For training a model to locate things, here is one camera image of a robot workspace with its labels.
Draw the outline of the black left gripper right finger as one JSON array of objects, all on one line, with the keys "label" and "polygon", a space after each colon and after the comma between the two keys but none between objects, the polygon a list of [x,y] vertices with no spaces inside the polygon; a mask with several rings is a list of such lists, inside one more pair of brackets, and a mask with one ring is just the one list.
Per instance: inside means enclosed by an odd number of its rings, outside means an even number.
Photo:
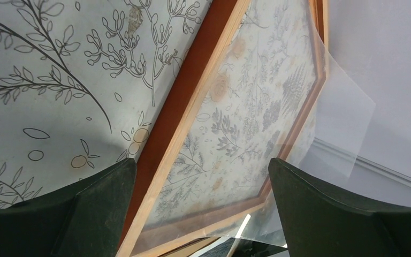
[{"label": "black left gripper right finger", "polygon": [[411,256],[411,207],[353,193],[279,158],[268,172],[290,256]]}]

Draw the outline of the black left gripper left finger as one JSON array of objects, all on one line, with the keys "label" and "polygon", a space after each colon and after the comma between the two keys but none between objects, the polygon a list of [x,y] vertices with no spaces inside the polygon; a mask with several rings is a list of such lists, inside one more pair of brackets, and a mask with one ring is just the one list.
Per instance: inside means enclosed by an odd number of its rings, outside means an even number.
[{"label": "black left gripper left finger", "polygon": [[126,158],[0,209],[0,256],[115,256],[135,178],[136,162]]}]

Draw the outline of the sunset landscape photo print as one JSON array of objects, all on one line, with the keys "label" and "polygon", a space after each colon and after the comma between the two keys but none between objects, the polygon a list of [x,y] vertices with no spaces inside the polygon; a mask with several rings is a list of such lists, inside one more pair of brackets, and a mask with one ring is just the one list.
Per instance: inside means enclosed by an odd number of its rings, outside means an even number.
[{"label": "sunset landscape photo print", "polygon": [[235,242],[235,238],[220,237],[210,245],[194,252],[191,257],[226,257]]}]

